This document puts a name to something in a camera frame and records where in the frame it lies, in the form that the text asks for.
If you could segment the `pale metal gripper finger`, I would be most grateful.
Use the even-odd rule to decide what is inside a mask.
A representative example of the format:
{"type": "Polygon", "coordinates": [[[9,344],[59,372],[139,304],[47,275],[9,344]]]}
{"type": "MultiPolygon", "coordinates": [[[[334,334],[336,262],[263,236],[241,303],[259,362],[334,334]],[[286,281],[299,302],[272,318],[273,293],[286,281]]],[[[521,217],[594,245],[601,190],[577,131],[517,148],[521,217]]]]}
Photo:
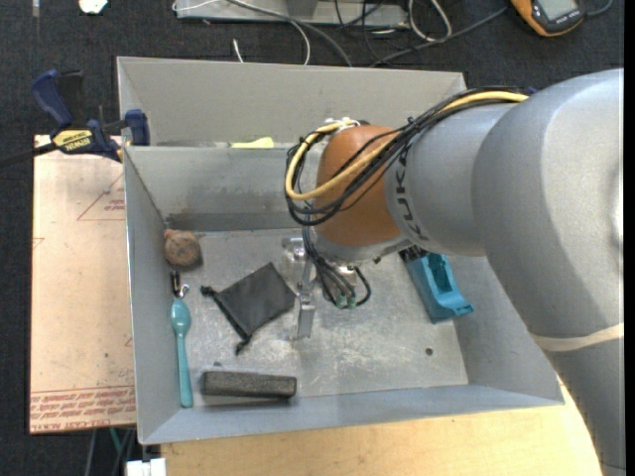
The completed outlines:
{"type": "Polygon", "coordinates": [[[300,294],[300,310],[298,315],[297,339],[310,338],[317,308],[313,293],[300,294]]]}
{"type": "Polygon", "coordinates": [[[282,276],[297,294],[310,289],[314,265],[302,237],[282,240],[282,276]]]}

